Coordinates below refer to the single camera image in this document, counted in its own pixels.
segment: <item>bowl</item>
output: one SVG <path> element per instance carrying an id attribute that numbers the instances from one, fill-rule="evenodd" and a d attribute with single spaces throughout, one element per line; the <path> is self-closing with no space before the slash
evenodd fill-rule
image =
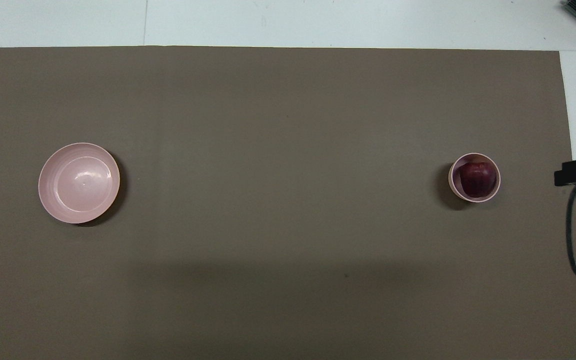
<path id="1" fill-rule="evenodd" d="M 119 191 L 117 162 L 101 146 L 78 142 L 55 151 L 39 174 L 39 200 L 48 214 L 69 224 L 102 215 Z"/>
<path id="2" fill-rule="evenodd" d="M 459 168 L 468 163 L 489 163 L 494 166 L 494 171 L 496 171 L 496 182 L 494 183 L 492 191 L 486 196 L 472 197 L 468 196 L 468 194 L 464 192 L 464 188 L 462 187 L 462 178 L 459 174 Z M 492 199 L 498 193 L 499 187 L 501 186 L 501 173 L 497 164 L 492 161 L 490 157 L 487 157 L 483 153 L 469 152 L 460 156 L 457 161 L 455 161 L 450 167 L 450 171 L 448 171 L 448 184 L 450 185 L 452 192 L 454 192 L 454 194 L 459 198 L 470 201 L 471 203 L 483 203 Z"/>

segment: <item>cup containing apple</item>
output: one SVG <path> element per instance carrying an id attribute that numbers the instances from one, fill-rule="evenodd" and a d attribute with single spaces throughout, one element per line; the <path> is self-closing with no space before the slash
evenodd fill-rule
<path id="1" fill-rule="evenodd" d="M 490 157 L 469 152 L 460 156 L 450 167 L 448 184 L 459 198 L 471 203 L 483 203 L 498 193 L 501 173 Z"/>

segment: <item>white table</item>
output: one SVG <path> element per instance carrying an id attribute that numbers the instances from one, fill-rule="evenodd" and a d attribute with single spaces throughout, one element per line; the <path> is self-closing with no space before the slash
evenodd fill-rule
<path id="1" fill-rule="evenodd" d="M 557 50 L 576 159 L 576 18 L 558 0 L 0 0 L 0 47 L 139 45 Z"/>

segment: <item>apple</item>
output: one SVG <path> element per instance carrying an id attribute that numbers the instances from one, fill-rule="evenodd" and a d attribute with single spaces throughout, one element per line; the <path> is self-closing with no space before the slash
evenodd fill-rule
<path id="1" fill-rule="evenodd" d="M 483 198 L 495 188 L 497 171 L 489 162 L 468 162 L 459 167 L 459 177 L 464 193 L 471 198 Z"/>

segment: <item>pink plate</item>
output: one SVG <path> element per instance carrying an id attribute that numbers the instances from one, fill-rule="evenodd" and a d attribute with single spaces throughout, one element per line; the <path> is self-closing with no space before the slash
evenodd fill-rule
<path id="1" fill-rule="evenodd" d="M 119 167 L 101 146 L 71 143 L 57 150 L 39 174 L 39 200 L 55 219 L 81 224 L 103 214 L 119 191 Z"/>

